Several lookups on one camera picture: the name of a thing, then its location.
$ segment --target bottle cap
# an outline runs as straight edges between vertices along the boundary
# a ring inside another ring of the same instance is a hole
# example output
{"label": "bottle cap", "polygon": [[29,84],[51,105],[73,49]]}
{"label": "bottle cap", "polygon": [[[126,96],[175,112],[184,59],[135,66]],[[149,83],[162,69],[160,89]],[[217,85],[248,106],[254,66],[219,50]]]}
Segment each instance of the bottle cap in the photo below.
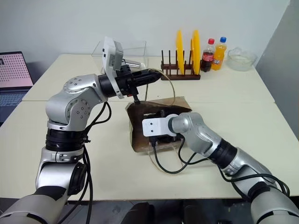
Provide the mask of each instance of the bottle cap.
{"label": "bottle cap", "polygon": [[225,42],[226,42],[226,37],[222,36],[222,37],[220,38],[220,42],[221,42],[221,43],[225,43]]}
{"label": "bottle cap", "polygon": [[208,41],[208,44],[214,44],[215,40],[213,38],[210,38]]}

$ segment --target robotic arm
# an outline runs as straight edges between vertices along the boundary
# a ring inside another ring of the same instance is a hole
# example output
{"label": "robotic arm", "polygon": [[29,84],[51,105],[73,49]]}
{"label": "robotic arm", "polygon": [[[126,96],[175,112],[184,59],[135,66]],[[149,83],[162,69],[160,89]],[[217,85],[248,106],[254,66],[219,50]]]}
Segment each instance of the robotic arm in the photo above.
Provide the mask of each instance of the robotic arm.
{"label": "robotic arm", "polygon": [[[208,158],[232,180],[271,172],[240,148],[232,146],[204,123],[198,113],[171,114],[166,118],[145,119],[145,136],[180,133],[191,150]],[[299,223],[299,210],[279,191],[275,181],[268,177],[255,177],[233,182],[234,189],[251,202],[255,224]]]}
{"label": "robotic arm", "polygon": [[49,99],[48,132],[37,172],[36,192],[5,211],[0,224],[54,224],[68,198],[83,189],[87,167],[79,160],[83,158],[85,127],[93,107],[110,97],[124,98],[124,95],[133,96],[138,104],[137,87],[161,77],[152,70],[132,73],[122,56],[120,43],[106,37],[102,57],[105,74],[74,77]]}

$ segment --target white table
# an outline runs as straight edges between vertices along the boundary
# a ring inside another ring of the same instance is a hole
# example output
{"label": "white table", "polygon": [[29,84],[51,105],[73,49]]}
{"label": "white table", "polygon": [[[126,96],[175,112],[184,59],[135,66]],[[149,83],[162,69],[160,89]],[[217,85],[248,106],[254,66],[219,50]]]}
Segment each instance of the white table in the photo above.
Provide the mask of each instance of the white table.
{"label": "white table", "polygon": [[[35,191],[47,116],[44,101],[23,101],[0,128],[0,197],[20,198]],[[127,102],[111,102],[112,118],[92,128],[87,144],[95,200],[239,197],[210,162],[189,166],[178,175],[157,170],[148,155],[129,142]],[[299,195],[299,144],[274,103],[190,103],[206,124],[224,139],[251,154]],[[94,118],[101,106],[94,108]],[[184,158],[191,150],[183,149]],[[179,168],[174,151],[159,152],[168,169]]]}
{"label": "white table", "polygon": [[[142,58],[128,58],[143,61]],[[160,68],[161,57],[148,57],[149,68]],[[101,58],[91,55],[61,55],[31,88],[24,101],[48,100],[58,93],[63,84],[72,77],[95,73],[100,74]],[[230,69],[224,63],[219,71],[201,72],[199,81],[173,81],[177,96],[185,96],[188,102],[274,102],[259,74],[252,67],[246,72]],[[145,86],[138,87],[139,98],[144,99]],[[168,98],[172,89],[168,81],[157,81],[149,85],[148,100]],[[119,101],[117,97],[110,101]],[[131,102],[132,98],[122,101]]]}

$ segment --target laptop screen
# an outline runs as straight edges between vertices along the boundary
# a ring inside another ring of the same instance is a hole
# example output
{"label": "laptop screen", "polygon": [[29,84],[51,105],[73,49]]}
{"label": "laptop screen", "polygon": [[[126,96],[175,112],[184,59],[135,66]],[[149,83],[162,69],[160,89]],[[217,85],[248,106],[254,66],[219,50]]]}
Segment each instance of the laptop screen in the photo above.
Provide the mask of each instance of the laptop screen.
{"label": "laptop screen", "polygon": [[33,86],[21,52],[0,53],[0,88]]}

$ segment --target brown paper bag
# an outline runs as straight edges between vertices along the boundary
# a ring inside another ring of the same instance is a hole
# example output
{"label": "brown paper bag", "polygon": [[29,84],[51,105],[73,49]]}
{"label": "brown paper bag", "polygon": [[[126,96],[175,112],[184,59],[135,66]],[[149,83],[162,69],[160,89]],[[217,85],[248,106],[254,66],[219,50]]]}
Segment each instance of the brown paper bag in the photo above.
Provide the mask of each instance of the brown paper bag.
{"label": "brown paper bag", "polygon": [[[145,118],[145,114],[155,114],[163,111],[166,117],[172,113],[179,115],[180,113],[191,111],[184,97],[176,97],[174,104],[170,106],[172,102],[173,98],[165,98],[152,101],[140,101],[139,105],[134,103],[127,105],[126,110],[130,121],[130,142],[135,152],[147,152],[151,148],[149,138],[144,137],[142,132],[142,120]],[[171,143],[160,142],[157,149],[179,147],[180,144],[180,141]]]}

